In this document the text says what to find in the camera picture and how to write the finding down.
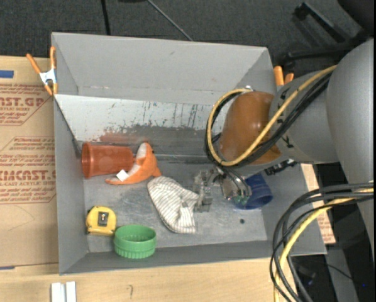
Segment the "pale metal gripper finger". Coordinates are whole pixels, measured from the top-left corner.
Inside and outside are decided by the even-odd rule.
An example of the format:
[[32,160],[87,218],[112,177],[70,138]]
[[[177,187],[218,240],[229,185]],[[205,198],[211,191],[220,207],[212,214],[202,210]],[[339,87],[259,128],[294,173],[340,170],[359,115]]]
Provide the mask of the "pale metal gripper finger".
[[214,184],[215,170],[199,171],[194,177],[193,188],[210,187]]
[[194,205],[194,211],[199,213],[207,213],[210,211],[212,203],[213,197],[210,190],[202,187],[199,190],[199,198]]

